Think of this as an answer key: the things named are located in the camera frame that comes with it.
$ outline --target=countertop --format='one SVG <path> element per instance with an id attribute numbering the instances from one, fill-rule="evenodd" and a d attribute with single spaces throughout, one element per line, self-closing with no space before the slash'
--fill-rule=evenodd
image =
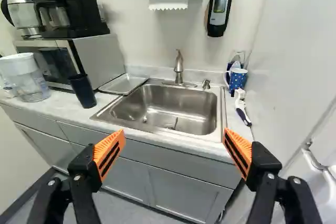
<path id="1" fill-rule="evenodd" d="M 29 110 L 50 119 L 108 134 L 121 129 L 122 127 L 118 125 L 89 119 L 108 103 L 119 97 L 118 95 L 100 92 L 95 93 L 95 96 L 97 99 L 97 105 L 90 109 L 83 109 L 74 94 L 55 90 L 51 90 L 50 98 L 36 103 L 22 102 L 19 98 L 0 98 L 0 103 L 19 109 Z M 250 128 L 243 123 L 235 111 L 234 98 L 231 98 L 228 91 L 223 91 L 223 89 L 222 96 L 223 126 L 227 125 L 228 128 L 237 132 L 246 139 L 253 141 Z M 197 138 L 179 140 L 177 138 L 161 136 L 125 127 L 123 127 L 123 129 L 125 136 L 133 140 L 211 158 L 222 162 L 231 164 L 234 163 L 227 150 L 220 142 L 220 139 L 218 139 L 218 143 L 204 141 Z"/>

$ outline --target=black cup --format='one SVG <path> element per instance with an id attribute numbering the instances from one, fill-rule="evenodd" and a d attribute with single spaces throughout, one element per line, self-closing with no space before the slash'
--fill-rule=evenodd
<path id="1" fill-rule="evenodd" d="M 68 80 L 84 109 L 97 105 L 97 100 L 87 74 L 80 73 L 69 77 Z"/>

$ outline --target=kettle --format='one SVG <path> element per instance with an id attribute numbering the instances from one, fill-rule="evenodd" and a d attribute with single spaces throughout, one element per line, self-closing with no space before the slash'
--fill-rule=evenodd
<path id="1" fill-rule="evenodd" d="M 5 18 L 18 30 L 23 39 L 42 37 L 45 31 L 40 24 L 33 0 L 2 0 L 1 11 Z"/>

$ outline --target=microwave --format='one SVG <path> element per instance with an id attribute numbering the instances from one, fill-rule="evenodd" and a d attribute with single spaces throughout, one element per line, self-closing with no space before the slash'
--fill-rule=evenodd
<path id="1" fill-rule="evenodd" d="M 71 90 L 70 76 L 86 73 L 95 90 L 125 73 L 117 36 L 76 39 L 35 39 L 14 42 L 18 53 L 32 52 L 50 87 Z"/>

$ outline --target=blue mug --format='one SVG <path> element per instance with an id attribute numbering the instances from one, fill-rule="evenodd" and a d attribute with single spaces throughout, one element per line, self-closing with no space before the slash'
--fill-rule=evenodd
<path id="1" fill-rule="evenodd" d="M 247 70 L 243 68 L 231 68 L 230 71 L 224 73 L 224 82 L 231 93 L 235 89 L 244 89 L 247 80 Z M 230 79 L 226 80 L 226 73 L 230 76 Z"/>

